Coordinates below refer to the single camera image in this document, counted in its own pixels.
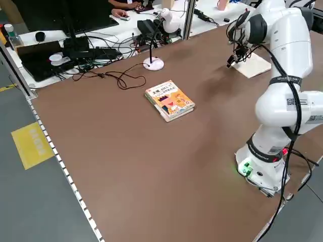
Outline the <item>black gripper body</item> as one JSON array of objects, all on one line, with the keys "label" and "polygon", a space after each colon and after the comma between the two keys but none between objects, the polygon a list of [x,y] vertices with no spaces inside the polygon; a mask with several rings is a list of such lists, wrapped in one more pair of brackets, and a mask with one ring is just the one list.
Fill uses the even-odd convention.
[{"label": "black gripper body", "polygon": [[243,54],[247,55],[247,59],[250,58],[250,47],[248,46],[238,44],[234,48],[233,52],[236,58],[237,58],[237,55],[243,55]]}]

